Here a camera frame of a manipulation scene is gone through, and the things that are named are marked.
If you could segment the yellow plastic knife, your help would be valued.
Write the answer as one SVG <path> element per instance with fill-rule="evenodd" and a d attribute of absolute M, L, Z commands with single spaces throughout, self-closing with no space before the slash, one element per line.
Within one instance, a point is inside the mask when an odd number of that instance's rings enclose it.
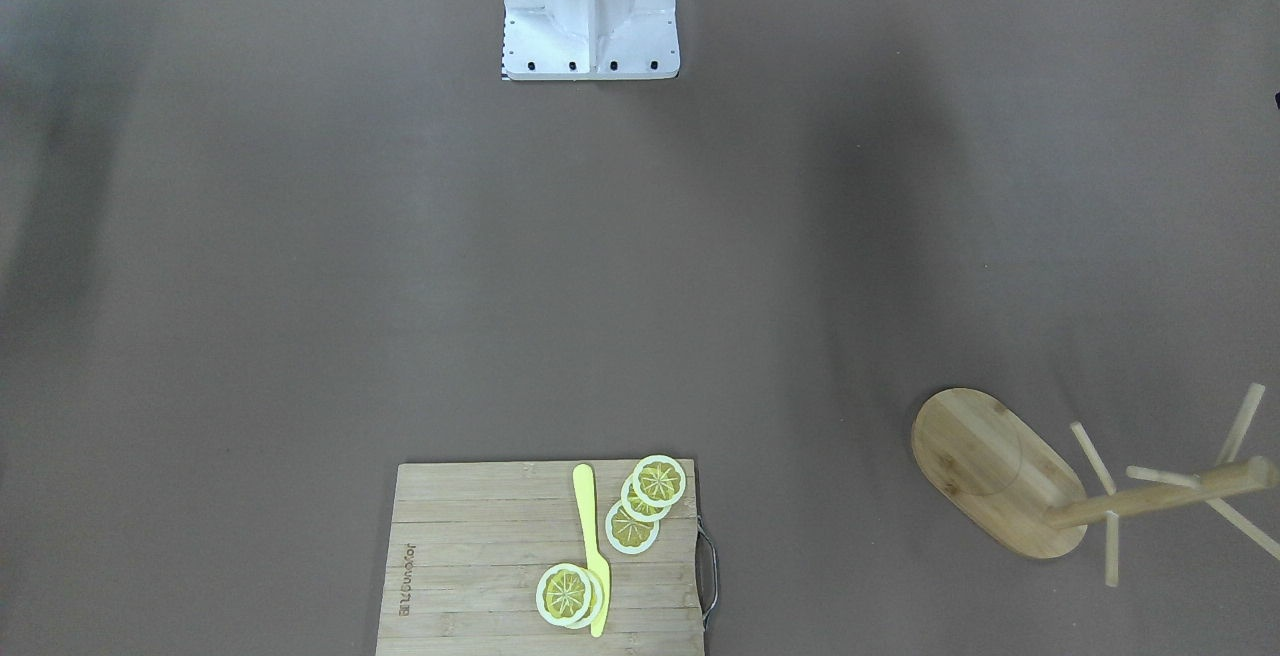
<path fill-rule="evenodd" d="M 611 565 L 599 546 L 600 518 L 598 515 L 596 482 L 594 469 L 588 463 L 580 463 L 572 470 L 573 495 L 579 511 L 580 527 L 588 570 L 600 582 L 600 610 L 590 621 L 593 638 L 600 638 L 605 630 L 611 607 Z"/>

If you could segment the lemon slice lower stack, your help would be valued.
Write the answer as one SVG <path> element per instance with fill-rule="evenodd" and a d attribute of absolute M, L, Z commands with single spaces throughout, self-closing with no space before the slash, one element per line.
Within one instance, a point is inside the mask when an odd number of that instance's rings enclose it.
<path fill-rule="evenodd" d="M 660 520 L 644 521 L 618 501 L 605 516 L 605 538 L 618 554 L 636 555 L 648 551 L 660 533 Z"/>

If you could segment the wooden cutting board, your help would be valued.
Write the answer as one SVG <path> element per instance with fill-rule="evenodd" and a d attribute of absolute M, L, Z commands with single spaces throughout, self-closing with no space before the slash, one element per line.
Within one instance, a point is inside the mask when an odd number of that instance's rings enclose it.
<path fill-rule="evenodd" d="M 611 565 L 604 627 L 550 624 L 536 606 L 557 564 L 588 568 L 575 460 L 404 464 L 387 547 L 379 655 L 701 655 L 716 602 L 714 548 L 682 459 L 682 497 L 652 546 L 608 541 L 609 510 L 636 457 L 594 459 L 596 543 Z"/>

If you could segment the wooden cup storage rack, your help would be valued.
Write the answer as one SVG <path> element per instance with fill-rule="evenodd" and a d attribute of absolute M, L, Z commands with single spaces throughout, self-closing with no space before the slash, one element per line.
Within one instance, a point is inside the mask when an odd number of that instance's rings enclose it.
<path fill-rule="evenodd" d="M 1027 559 L 1070 554 L 1087 529 L 1105 532 L 1103 579 L 1120 577 L 1120 524 L 1124 518 L 1203 504 L 1258 545 L 1277 555 L 1277 541 L 1230 504 L 1230 497 L 1277 486 L 1277 466 L 1240 450 L 1266 388 L 1253 383 L 1233 420 L 1213 465 L 1176 473 L 1130 465 L 1137 487 L 1121 489 L 1083 424 L 1071 432 L 1102 486 L 1091 497 L 1076 472 L 1021 418 L 980 390 L 954 387 L 923 402 L 911 424 L 911 454 L 922 474 L 960 512 L 1005 548 Z"/>

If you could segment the lemon slice under front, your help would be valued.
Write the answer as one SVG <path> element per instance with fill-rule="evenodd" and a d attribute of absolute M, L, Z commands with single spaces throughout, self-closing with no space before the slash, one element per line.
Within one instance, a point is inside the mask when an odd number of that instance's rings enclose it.
<path fill-rule="evenodd" d="M 567 628 L 571 630 L 579 630 L 590 627 L 604 606 L 605 588 L 602 580 L 594 571 L 590 571 L 589 569 L 584 569 L 582 573 L 586 577 L 590 600 L 588 610 L 584 612 L 584 615 L 579 620 L 572 621 L 567 625 Z"/>

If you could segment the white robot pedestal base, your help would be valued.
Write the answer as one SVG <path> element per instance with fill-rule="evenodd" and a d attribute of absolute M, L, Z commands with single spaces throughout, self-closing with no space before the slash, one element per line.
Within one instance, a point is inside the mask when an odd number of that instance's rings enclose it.
<path fill-rule="evenodd" d="M 672 79 L 676 0 L 504 0 L 500 74 L 511 81 Z"/>

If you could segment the lemon slice top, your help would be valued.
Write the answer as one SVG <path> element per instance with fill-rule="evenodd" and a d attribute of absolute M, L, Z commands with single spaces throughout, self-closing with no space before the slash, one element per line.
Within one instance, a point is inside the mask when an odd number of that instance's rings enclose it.
<path fill-rule="evenodd" d="M 675 457 L 654 454 L 641 459 L 634 468 L 632 488 L 637 498 L 649 507 L 669 507 L 684 497 L 687 474 Z"/>

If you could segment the lemon slice middle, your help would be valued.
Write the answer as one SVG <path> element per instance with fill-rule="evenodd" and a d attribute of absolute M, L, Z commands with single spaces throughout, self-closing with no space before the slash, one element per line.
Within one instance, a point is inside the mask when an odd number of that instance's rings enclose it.
<path fill-rule="evenodd" d="M 662 520 L 669 514 L 672 509 L 671 505 L 657 507 L 640 498 L 639 492 L 634 486 L 634 475 L 630 475 L 622 484 L 621 498 L 622 509 L 636 521 L 643 523 L 655 523 Z"/>

